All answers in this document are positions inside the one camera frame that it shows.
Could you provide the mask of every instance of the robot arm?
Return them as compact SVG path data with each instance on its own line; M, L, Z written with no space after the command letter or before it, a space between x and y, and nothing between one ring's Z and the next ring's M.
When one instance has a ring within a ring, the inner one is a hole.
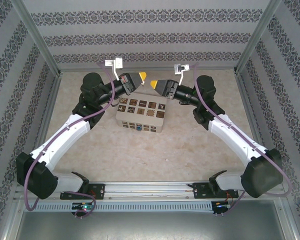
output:
M143 84L146 78L144 72L124 73L119 80L114 81L115 96L118 98L123 94L129 95ZM85 194L89 180L77 172L61 174L54 172L54 169L66 153L66 151L84 134L89 132L101 119L104 112L86 120L79 121L72 127L72 123L89 116L102 109L103 104L110 100L112 95L111 84L104 84L100 75L92 72L83 78L79 103L72 111L65 124L44 144L33 150L30 154L20 153L16 158L17 182L25 185L27 172L36 157L42 152L44 147L50 143L51 139L64 131L44 152L31 172L28 182L28 190L37 195L40 199L46 199L52 193L79 192Z
M273 187L282 183L283 176L261 154L255 151L258 148L281 167L282 160L276 149L267 150L244 134L225 114L214 101L216 88L210 76L202 75L197 79L200 92L195 88L179 85L174 80L151 81L151 86L163 97L177 99L183 104L193 105L194 119L206 130L217 135L236 153L245 167L244 172L221 171L209 178L209 186L214 194L226 190L244 190L254 198L266 193ZM221 119L234 126L240 134L250 141L255 147L244 141L232 127L224 124L213 116L202 105L198 94L202 96L207 106L212 109Z

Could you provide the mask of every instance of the white bracket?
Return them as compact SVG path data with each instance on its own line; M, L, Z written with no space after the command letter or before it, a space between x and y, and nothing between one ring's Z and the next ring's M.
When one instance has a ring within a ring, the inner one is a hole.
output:
M106 67L112 66L112 73L114 74L115 78L119 80L118 74L116 72L116 69L122 69L123 68L123 61L122 57L116 56L115 60L105 60L104 65Z
M181 82L184 78L184 71L189 71L190 67L189 64L181 65L181 64L175 64L174 65L174 75L181 75L179 86L181 85Z

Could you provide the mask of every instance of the black mounting plate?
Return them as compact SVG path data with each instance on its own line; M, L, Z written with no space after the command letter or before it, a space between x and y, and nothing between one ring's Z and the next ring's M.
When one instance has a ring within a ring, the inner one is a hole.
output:
M93 196L96 200L103 200L105 196L105 184L101 183L89 183L88 191L86 194ZM87 196L79 196L75 194L70 194L66 192L60 193L61 200L91 200Z
M226 199L227 192L234 199L239 197L238 191L235 190L220 191L215 195L209 187L209 182L195 182L191 187L195 199Z

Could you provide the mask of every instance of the beige floor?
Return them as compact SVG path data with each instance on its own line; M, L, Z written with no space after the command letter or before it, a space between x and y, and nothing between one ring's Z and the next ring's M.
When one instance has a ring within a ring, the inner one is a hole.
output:
M63 75L47 137L66 121L78 102L80 86L87 72ZM105 83L109 80L100 72ZM251 136L247 116L232 70L201 70L212 76L216 102L232 121ZM150 81L175 79L171 71L147 72L146 84L136 92L157 95ZM183 84L193 86L193 73L186 72ZM97 126L79 139L63 156L56 171L76 171L90 181L198 181L221 171L240 171L243 165L218 137L194 120L193 106L168 100L162 133L119 127L116 107L109 108Z

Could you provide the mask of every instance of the patterned wallpaper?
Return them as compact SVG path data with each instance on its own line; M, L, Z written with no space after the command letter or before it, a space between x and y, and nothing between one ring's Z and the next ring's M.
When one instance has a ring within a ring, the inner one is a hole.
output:
M234 67L269 0L24 0L58 66Z
M0 0L0 234L16 157L35 147L55 76L9 0Z
M282 155L300 232L300 0L279 5L241 77L263 144Z

